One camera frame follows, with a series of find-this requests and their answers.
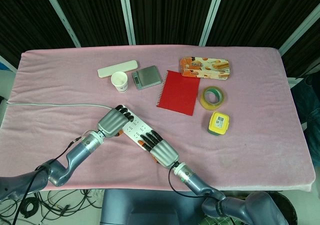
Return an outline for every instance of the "notebook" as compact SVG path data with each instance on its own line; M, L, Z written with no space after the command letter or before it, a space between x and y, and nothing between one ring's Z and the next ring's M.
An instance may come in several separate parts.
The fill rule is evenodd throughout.
M200 78L182 76L166 71L156 106L192 116L198 94Z

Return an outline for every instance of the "metal arm segment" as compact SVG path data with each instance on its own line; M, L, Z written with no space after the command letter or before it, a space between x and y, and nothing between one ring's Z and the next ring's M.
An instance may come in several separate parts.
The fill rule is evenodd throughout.
M172 168L174 174L197 196L208 196L202 204L202 210L206 215L212 218L235 217L249 225L288 225L266 192L254 192L246 200L226 197L223 192L205 183L184 162L179 163L177 151L155 131L153 135L154 144L147 143L148 151L163 167Z
M98 131L91 132L70 152L66 159L68 167L64 167L58 160L51 159L42 164L45 169L32 171L15 177L0 177L0 202L5 198L21 198L33 180L29 193L40 191L46 187L48 181L59 187L64 185L75 169L93 153L103 142L104 138L117 136L123 126L133 121L134 117L122 105L111 109L98 123Z

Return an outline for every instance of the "biscuit box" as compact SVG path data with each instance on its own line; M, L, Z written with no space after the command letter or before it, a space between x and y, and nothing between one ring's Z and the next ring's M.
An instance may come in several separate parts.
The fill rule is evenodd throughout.
M230 75L229 61L221 58L185 56L180 69L184 77L226 80Z

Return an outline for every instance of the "tape roll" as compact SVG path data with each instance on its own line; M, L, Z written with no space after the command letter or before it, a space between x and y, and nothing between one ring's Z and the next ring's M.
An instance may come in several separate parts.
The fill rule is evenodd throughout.
M212 103L206 100L207 94L214 94L217 97L218 102ZM202 107L204 107L207 110L216 110L224 102L224 99L225 99L224 93L220 90L220 88L216 86L208 86L202 91L202 94L200 97L200 103Z

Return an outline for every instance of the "spiral binding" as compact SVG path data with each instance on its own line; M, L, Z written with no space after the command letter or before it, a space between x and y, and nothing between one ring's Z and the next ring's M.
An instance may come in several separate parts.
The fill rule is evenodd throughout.
M167 76L168 76L168 71L165 72L165 75L164 75L163 81L162 81L162 86L161 86L161 89L160 89L160 93L159 93L159 95L158 95L158 98L156 99L156 105L157 105L157 106L158 106L159 103L160 103L161 96L162 96L162 93L163 93L164 88L165 88Z

